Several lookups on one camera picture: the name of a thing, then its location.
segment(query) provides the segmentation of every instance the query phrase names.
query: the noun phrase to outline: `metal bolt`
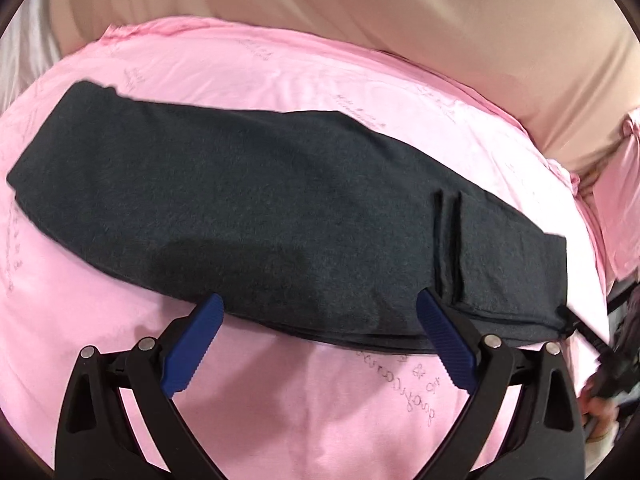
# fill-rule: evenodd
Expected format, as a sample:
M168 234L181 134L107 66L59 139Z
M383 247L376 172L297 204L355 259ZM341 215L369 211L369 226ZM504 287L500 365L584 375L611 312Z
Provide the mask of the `metal bolt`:
M545 350L551 355L558 355L560 353L560 345L554 341L545 345Z
M484 336L484 344L489 348L500 348L500 346L502 346L502 339L497 335L489 334Z
M80 351L80 357L82 359L88 359L89 357L91 357L92 355L94 355L95 353L95 348L92 346L85 346L81 351Z
M152 337L142 338L138 343L138 348L140 348L143 352L151 350L154 346L156 346L156 340Z

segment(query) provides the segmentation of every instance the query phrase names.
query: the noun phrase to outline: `pink tablecloth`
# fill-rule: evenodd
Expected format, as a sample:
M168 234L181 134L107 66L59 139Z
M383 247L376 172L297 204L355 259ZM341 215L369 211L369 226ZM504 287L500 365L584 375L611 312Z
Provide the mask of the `pink tablecloth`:
M167 18L109 30L67 57L0 118L5 174L76 80L147 100L228 108L341 110L407 142L567 238L569 303L607 331L604 294L569 175L516 121L462 86L392 57L281 30ZM0 407L52 464L58 412L79 349L130 348L190 306L117 282L44 237L0 184ZM580 387L593 353L572 341ZM497 452L503 405L480 463ZM230 480L405 480L441 442L466 395L435 356L373 355L228 317L175 402ZM162 463L127 397L146 456Z

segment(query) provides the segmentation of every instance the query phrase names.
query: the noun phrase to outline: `tan cloth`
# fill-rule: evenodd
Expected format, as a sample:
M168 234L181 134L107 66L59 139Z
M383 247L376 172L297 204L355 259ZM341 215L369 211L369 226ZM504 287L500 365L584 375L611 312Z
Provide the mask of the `tan cloth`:
M51 0L64 54L110 23L171 14L292 28L386 50L508 111L586 175L640 105L640 44L613 0Z

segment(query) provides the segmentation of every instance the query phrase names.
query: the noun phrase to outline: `blue rubber tip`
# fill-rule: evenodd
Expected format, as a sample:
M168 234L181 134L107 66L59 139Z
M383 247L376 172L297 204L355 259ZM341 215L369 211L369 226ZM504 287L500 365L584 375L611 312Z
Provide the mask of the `blue rubber tip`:
M474 353L428 290L418 294L415 310L451 381L471 395L478 386Z
M189 386L204 354L222 325L224 311L222 298L214 294L197 306L196 311L189 316L189 325L164 358L160 386L167 397L171 398Z

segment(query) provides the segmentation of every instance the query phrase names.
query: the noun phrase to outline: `folded clothing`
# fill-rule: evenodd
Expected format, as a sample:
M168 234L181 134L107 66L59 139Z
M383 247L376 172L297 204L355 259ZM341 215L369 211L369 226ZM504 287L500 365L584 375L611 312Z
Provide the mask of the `folded clothing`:
M228 313L293 335L433 351L415 298L441 279L436 258L457 265L434 253L434 226L452 222L457 299L483 332L526 344L561 327L564 238L340 112L140 102L79 82L7 181L41 231L97 269L188 301L218 292ZM544 253L524 246L540 240Z

